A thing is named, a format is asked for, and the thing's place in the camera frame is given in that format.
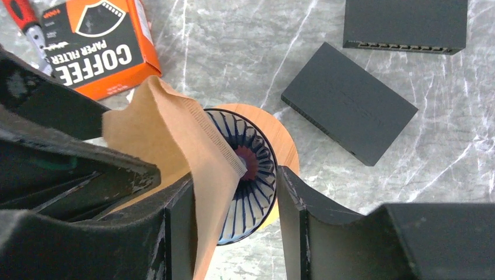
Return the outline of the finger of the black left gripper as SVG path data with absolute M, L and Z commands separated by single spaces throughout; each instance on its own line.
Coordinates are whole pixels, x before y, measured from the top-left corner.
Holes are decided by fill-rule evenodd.
M 1 105 L 38 125 L 81 140 L 102 136 L 110 109 L 70 89 L 1 48 Z
M 1 129 L 2 210 L 81 221 L 158 183 L 158 168 L 136 157 L 53 129 Z

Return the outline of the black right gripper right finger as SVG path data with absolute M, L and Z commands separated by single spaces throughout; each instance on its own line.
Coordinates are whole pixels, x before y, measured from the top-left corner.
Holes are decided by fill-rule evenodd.
M 493 279 L 494 204 L 393 203 L 356 213 L 277 171 L 288 279 Z

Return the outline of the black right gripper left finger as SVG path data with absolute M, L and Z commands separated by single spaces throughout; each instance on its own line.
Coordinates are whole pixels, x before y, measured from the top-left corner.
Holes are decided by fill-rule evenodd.
M 96 221 L 1 211 L 2 279 L 192 279 L 196 245 L 189 174 Z

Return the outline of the blue ribbed dripper cone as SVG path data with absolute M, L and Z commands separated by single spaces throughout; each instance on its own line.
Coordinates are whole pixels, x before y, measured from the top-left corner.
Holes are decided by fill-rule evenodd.
M 246 167 L 217 243 L 224 246 L 245 239 L 269 217 L 277 198 L 277 159 L 268 138 L 246 117 L 221 108 L 205 112 Z

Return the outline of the orange coffee filter box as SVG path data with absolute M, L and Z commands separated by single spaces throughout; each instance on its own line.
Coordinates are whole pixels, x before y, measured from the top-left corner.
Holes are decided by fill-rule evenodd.
M 143 1 L 66 1 L 41 26 L 52 75 L 93 100 L 162 74 Z

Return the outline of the brown paper filter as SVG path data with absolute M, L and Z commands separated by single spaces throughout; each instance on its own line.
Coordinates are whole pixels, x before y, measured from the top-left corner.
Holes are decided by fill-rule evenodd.
M 102 116 L 109 148 L 155 164 L 166 188 L 191 173 L 196 208 L 194 279 L 204 279 L 246 167 L 195 99 L 148 77 L 123 110 Z

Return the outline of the wooden ring holder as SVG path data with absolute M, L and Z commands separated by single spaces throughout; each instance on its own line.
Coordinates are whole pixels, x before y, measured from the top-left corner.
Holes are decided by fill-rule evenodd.
M 277 174 L 276 174 L 276 187 L 277 187 L 277 198 L 275 205 L 272 209 L 272 211 L 269 214 L 269 217 L 266 219 L 265 222 L 261 225 L 260 228 L 266 226 L 267 224 L 271 223 L 276 217 L 278 217 L 278 207 L 279 207 L 279 202 L 278 202 L 278 196 L 279 196 L 279 187 L 278 187 L 278 181 L 277 181 L 277 175 L 279 174 L 279 169 L 280 166 L 288 166 L 295 170 L 296 172 L 299 170 L 299 158 L 297 154 L 297 149 L 295 147 L 295 142 L 292 139 L 291 135 L 289 134 L 288 130 L 282 125 L 282 123 L 277 120 L 274 116 L 270 115 L 266 111 L 256 108 L 250 105 L 245 105 L 245 104 L 228 104 L 225 107 L 219 107 L 219 109 L 226 109 L 229 111 L 233 111 L 235 113 L 238 113 L 244 117 L 246 117 L 248 120 L 253 122 L 258 128 L 264 133 L 264 135 L 268 138 L 269 142 L 272 145 L 272 148 L 274 149 L 276 159 L 277 159 Z M 213 124 L 213 122 L 210 120 L 209 125 L 212 127 L 215 127 L 217 130 L 216 126 Z M 233 199 L 234 193 L 236 191 L 236 188 L 238 186 L 240 178 L 246 173 L 246 167 L 244 164 L 240 161 L 236 153 L 233 151 L 233 149 L 230 147 L 230 145 L 226 142 L 224 137 L 218 132 L 218 138 L 219 138 L 219 143 L 221 145 L 221 151 L 223 155 L 227 156 L 227 158 L 232 161 L 233 166 L 237 172 L 240 173 L 239 178 L 235 181 L 233 185 L 233 191 L 231 192 L 229 196 L 229 201 L 228 201 L 228 207 L 226 210 L 226 215 L 229 209 L 229 206 L 231 204 L 231 201 Z

